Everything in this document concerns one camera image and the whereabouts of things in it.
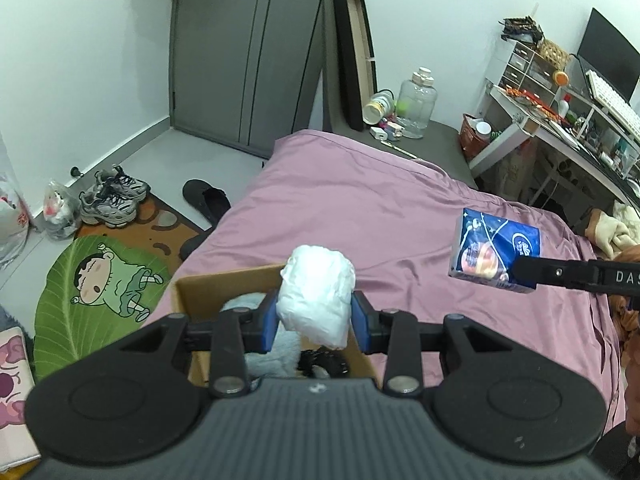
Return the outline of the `beige blanket pile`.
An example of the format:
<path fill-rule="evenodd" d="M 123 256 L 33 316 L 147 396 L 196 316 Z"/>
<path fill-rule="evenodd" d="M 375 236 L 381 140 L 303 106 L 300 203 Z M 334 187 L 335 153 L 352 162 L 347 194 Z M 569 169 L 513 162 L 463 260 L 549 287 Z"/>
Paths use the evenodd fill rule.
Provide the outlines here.
<path fill-rule="evenodd" d="M 585 237 L 606 260 L 639 244 L 639 213 L 634 207 L 615 202 L 613 213 L 593 208 Z"/>

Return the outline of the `pink bed sheet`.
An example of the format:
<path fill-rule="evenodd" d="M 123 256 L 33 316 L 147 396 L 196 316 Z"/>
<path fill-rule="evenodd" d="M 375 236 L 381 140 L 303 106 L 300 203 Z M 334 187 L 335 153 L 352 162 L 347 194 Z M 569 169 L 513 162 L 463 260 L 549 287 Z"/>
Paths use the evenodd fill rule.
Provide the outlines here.
<path fill-rule="evenodd" d="M 620 343 L 606 297 L 556 287 L 518 294 L 452 278 L 454 231 L 468 208 L 536 226 L 546 258 L 594 255 L 552 212 L 475 191 L 430 162 L 305 130 L 277 144 L 177 276 L 284 263 L 300 245 L 334 249 L 352 262 L 375 307 L 434 323 L 460 312 L 587 377 L 604 397 L 608 426 L 622 422 Z"/>

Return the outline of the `red snack bucket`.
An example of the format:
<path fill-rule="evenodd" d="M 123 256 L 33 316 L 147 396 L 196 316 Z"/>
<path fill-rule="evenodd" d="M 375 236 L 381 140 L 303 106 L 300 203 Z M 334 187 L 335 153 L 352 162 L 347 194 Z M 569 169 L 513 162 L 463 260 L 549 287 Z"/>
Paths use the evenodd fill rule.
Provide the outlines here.
<path fill-rule="evenodd" d="M 491 131 L 491 125 L 483 118 L 477 118 L 470 114 L 463 115 L 459 143 L 462 154 L 468 162 L 488 147 Z"/>

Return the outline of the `black slipper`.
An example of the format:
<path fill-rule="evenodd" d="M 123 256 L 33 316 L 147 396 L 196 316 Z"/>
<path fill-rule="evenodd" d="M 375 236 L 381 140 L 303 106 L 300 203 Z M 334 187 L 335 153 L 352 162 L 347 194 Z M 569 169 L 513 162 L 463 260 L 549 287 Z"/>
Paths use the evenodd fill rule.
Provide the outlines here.
<path fill-rule="evenodd" d="M 218 226 L 222 217 L 231 208 L 230 200 L 223 190 L 214 188 L 200 179 L 186 181 L 182 188 L 182 196 L 213 228 Z"/>

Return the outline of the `black stitched cloth patch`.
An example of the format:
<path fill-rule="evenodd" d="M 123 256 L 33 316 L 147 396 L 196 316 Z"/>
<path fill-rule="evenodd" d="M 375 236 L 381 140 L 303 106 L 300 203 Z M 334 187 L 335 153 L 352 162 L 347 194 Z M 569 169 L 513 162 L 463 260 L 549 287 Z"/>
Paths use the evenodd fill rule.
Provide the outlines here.
<path fill-rule="evenodd" d="M 344 378 L 350 368 L 341 351 L 320 347 L 304 350 L 299 357 L 297 370 L 307 378 Z"/>

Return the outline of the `white plastic bag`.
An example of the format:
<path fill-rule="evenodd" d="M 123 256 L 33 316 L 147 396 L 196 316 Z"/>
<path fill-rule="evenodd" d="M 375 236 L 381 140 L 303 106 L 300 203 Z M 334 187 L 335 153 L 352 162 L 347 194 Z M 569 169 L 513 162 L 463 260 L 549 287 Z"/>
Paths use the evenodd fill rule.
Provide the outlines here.
<path fill-rule="evenodd" d="M 80 227 L 80 200 L 65 185 L 50 181 L 43 197 L 42 215 L 44 229 L 52 240 L 66 240 Z"/>

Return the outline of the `white drawer organizer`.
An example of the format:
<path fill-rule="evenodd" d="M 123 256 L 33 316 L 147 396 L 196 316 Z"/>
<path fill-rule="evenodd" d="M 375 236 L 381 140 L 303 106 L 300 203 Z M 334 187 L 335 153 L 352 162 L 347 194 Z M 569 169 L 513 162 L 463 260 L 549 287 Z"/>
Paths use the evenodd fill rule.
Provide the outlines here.
<path fill-rule="evenodd" d="M 537 51 L 513 39 L 499 39 L 495 58 L 499 66 L 499 79 L 514 88 L 526 82 L 536 84 L 554 93 L 559 86 L 553 79 L 555 67 Z"/>

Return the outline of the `white desk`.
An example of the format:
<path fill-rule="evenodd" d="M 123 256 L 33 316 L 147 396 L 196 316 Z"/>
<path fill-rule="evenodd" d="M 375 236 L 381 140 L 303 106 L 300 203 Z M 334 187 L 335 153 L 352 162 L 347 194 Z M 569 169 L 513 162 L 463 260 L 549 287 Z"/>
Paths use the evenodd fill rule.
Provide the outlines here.
<path fill-rule="evenodd" d="M 487 148 L 484 148 L 469 162 L 473 177 L 477 177 L 495 166 L 497 162 L 519 148 L 525 141 L 538 139 L 582 168 L 586 174 L 589 174 L 606 188 L 616 200 L 639 209 L 639 197 L 614 170 L 596 159 L 579 143 L 573 145 L 568 142 L 554 130 L 552 125 L 548 122 L 541 122 L 523 105 L 507 96 L 503 88 L 488 81 L 480 94 L 477 115 L 486 118 L 491 104 L 497 104 L 510 117 L 511 122 L 495 141 L 491 141 Z"/>

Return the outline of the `pink cartoon cushion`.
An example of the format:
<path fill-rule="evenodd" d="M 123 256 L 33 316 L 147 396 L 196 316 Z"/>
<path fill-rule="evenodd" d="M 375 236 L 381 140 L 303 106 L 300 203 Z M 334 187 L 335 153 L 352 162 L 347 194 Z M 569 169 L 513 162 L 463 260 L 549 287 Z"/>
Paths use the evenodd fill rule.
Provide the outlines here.
<path fill-rule="evenodd" d="M 39 457 L 25 422 L 26 399 L 35 382 L 19 327 L 1 333 L 0 380 L 1 471 L 6 471 Z"/>

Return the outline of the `large clear water jug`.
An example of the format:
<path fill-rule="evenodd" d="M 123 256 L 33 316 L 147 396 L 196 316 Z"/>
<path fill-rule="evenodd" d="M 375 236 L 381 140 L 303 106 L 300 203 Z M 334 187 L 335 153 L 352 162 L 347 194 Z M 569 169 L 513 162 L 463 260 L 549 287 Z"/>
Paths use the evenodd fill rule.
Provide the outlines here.
<path fill-rule="evenodd" d="M 434 78 L 428 68 L 419 67 L 401 84 L 395 114 L 406 138 L 420 140 L 424 137 L 437 96 Z"/>

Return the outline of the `white soft wad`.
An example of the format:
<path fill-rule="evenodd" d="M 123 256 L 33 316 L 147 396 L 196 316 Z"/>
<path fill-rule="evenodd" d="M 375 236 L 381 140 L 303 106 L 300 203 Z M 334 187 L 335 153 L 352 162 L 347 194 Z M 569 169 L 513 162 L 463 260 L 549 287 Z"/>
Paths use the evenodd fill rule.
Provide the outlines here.
<path fill-rule="evenodd" d="M 356 272 L 337 250 L 296 247 L 280 272 L 277 314 L 286 330 L 312 344 L 347 347 Z"/>

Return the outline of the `green cartoon leaf rug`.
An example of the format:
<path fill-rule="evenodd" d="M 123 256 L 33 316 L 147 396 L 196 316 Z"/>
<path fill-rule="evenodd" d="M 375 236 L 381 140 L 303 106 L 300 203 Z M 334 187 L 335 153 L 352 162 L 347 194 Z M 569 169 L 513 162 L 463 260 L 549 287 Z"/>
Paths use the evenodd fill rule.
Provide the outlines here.
<path fill-rule="evenodd" d="M 106 235 L 79 237 L 48 272 L 35 316 L 37 379 L 137 330 L 171 274 L 165 261 Z"/>

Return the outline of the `black monitor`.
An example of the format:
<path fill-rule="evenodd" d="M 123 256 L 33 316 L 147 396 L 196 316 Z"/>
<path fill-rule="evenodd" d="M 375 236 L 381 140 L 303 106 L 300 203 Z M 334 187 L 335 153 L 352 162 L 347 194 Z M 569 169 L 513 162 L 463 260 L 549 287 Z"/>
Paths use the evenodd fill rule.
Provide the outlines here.
<path fill-rule="evenodd" d="M 639 51 L 596 8 L 591 9 L 577 54 L 630 101 L 639 79 Z"/>

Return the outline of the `blue tissue pack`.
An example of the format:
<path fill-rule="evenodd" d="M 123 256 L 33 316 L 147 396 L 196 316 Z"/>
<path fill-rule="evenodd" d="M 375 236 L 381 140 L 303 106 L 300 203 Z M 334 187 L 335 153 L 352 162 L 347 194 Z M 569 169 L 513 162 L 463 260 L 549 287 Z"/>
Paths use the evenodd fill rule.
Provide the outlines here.
<path fill-rule="evenodd" d="M 519 256 L 539 257 L 540 252 L 540 232 L 534 226 L 464 208 L 452 242 L 448 275 L 527 294 L 536 285 L 514 275 L 514 262 Z"/>

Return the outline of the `grey door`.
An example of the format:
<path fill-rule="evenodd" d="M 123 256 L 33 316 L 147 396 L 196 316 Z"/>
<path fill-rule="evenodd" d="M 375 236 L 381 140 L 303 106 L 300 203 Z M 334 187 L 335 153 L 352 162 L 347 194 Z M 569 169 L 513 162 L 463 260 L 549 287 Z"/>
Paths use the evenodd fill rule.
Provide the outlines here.
<path fill-rule="evenodd" d="M 324 0 L 172 0 L 171 125 L 267 158 L 306 128 L 323 66 Z"/>

